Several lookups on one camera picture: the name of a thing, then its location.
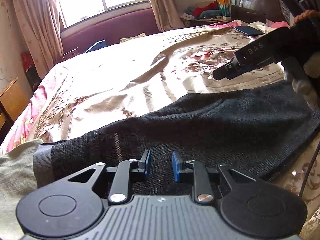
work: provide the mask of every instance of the purple headboard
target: purple headboard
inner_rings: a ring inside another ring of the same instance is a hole
[[[120,38],[129,38],[141,33],[159,33],[151,8],[114,17],[89,26],[62,40],[64,53],[78,48],[82,53],[97,41],[106,40],[107,45],[119,43]]]
[[[231,16],[248,23],[284,21],[278,0],[231,0]]]

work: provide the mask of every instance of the beige curtain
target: beige curtain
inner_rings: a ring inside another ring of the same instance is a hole
[[[156,23],[161,31],[184,28],[173,0],[150,0]]]
[[[58,0],[13,0],[17,18],[40,78],[63,54]]]

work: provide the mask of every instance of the smartphone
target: smartphone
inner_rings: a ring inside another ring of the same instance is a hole
[[[264,34],[262,31],[259,31],[255,28],[250,27],[250,26],[238,26],[238,27],[234,27],[234,28],[244,34],[247,34],[248,36],[259,36],[259,35]]]

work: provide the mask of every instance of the black knit fabric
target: black knit fabric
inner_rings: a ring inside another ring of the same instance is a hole
[[[253,90],[187,94],[141,117],[114,122],[52,147],[52,168],[60,179],[96,162],[116,166],[152,151],[150,180],[133,186],[140,194],[190,194],[174,182],[172,151],[207,166],[228,163],[270,178],[294,161],[320,123],[286,81]]]

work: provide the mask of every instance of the pillow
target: pillow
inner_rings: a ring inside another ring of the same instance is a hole
[[[144,36],[146,36],[146,34],[145,33],[141,33],[141,34],[139,34],[137,36],[134,36],[134,37],[131,37],[131,38],[122,38],[122,39],[120,39],[120,43],[129,41],[129,40],[133,40],[133,39],[136,39],[136,38],[144,37]]]

